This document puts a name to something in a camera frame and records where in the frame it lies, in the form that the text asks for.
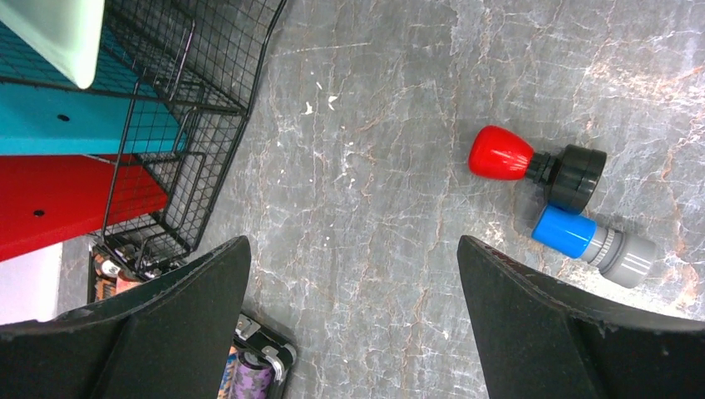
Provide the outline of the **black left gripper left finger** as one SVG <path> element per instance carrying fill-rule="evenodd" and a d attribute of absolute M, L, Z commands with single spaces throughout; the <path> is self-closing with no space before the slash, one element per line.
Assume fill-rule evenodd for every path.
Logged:
<path fill-rule="evenodd" d="M 216 397 L 250 262 L 240 236 L 114 297 L 2 326 L 2 397 Z"/>

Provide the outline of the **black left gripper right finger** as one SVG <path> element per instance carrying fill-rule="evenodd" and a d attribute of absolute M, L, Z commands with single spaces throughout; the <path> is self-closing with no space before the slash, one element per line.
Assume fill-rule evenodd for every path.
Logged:
<path fill-rule="evenodd" d="M 703 323 L 588 293 L 469 235 L 457 261 L 490 397 L 703 397 Z"/>

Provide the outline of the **red clipboard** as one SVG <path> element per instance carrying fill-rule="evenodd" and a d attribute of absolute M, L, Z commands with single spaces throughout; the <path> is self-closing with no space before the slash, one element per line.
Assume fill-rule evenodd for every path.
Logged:
<path fill-rule="evenodd" d="M 163 209 L 168 196 L 131 155 L 2 156 L 1 259 Z"/>

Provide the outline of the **teal blue clipboard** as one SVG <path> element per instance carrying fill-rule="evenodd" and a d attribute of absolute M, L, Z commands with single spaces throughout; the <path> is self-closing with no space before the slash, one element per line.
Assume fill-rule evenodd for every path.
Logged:
<path fill-rule="evenodd" d="M 93 85 L 80 91 L 1 27 L 2 155 L 114 155 L 184 147 L 179 122 L 157 92 L 139 81 L 108 29 L 101 45 Z"/>

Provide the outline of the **black wire mesh organizer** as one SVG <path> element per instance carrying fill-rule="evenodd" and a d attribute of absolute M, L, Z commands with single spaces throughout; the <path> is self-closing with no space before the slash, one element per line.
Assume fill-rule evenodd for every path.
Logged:
<path fill-rule="evenodd" d="M 2 2 L 2 260 L 94 234 L 151 278 L 194 252 L 284 7 Z"/>

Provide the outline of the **light green clipboard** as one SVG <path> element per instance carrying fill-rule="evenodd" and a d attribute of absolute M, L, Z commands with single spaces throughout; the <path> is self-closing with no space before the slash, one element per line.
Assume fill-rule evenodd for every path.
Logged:
<path fill-rule="evenodd" d="M 1 0 L 1 22 L 80 89 L 91 86 L 104 0 Z"/>

